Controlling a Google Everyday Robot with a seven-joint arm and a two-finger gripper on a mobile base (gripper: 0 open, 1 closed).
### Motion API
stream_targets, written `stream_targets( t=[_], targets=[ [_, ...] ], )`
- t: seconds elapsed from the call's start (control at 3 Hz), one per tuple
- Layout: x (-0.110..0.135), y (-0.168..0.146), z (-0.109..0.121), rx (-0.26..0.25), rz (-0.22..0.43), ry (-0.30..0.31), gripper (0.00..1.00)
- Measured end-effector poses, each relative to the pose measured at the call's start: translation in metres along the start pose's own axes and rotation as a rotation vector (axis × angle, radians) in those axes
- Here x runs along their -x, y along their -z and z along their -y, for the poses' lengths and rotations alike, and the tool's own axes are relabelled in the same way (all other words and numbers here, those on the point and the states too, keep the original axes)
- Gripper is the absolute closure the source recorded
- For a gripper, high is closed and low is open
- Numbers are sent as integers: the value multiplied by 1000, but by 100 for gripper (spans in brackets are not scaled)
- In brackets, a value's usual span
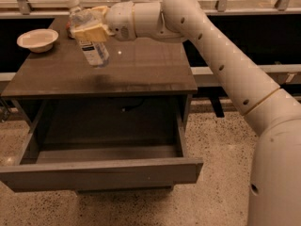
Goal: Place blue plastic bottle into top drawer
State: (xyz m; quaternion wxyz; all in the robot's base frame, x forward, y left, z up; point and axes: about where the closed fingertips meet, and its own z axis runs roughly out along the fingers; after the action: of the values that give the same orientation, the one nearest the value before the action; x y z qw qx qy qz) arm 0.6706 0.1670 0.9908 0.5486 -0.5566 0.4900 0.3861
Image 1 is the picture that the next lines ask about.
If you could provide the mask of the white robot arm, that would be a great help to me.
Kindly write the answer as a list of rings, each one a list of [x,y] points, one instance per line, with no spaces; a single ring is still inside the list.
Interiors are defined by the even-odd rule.
[[[258,135],[248,226],[301,226],[301,104],[209,20],[197,0],[122,2],[90,9],[80,40],[190,40]]]

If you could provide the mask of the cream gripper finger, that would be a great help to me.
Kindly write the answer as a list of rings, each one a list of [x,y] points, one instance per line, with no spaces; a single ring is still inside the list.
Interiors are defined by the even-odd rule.
[[[98,7],[94,7],[94,8],[90,9],[93,17],[99,21],[105,20],[105,15],[108,10],[109,10],[109,7],[107,7],[107,6],[98,6]]]
[[[95,24],[91,26],[77,26],[71,29],[72,35],[77,40],[106,42],[114,35],[105,24]]]

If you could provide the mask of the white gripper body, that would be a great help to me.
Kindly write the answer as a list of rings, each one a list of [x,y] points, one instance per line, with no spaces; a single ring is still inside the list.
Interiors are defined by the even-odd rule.
[[[120,41],[135,40],[134,3],[116,3],[106,13],[105,19],[114,38]]]

